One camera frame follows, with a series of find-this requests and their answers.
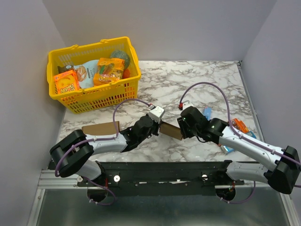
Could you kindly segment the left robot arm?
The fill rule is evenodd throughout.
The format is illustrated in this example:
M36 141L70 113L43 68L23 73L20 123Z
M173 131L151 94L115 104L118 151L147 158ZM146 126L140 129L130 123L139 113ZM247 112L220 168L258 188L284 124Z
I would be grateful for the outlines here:
M89 158L101 153L129 152L152 135L157 136L162 119L147 114L141 117L134 126L118 134L92 136L77 129L50 149L55 163L55 176L66 178L73 174L88 178L94 186L104 182L100 164Z

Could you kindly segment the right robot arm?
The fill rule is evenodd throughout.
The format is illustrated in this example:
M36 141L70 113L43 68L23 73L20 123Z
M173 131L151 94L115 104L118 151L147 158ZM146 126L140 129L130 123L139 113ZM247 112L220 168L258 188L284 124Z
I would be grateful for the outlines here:
M285 149L269 145L250 137L229 123L206 117L195 107L180 107L177 119L184 139L196 137L200 142L213 142L235 149L257 161L239 163L231 161L227 168L217 171L217 181L223 185L232 180L252 180L268 184L274 190L291 194L301 172L301 163L295 148Z

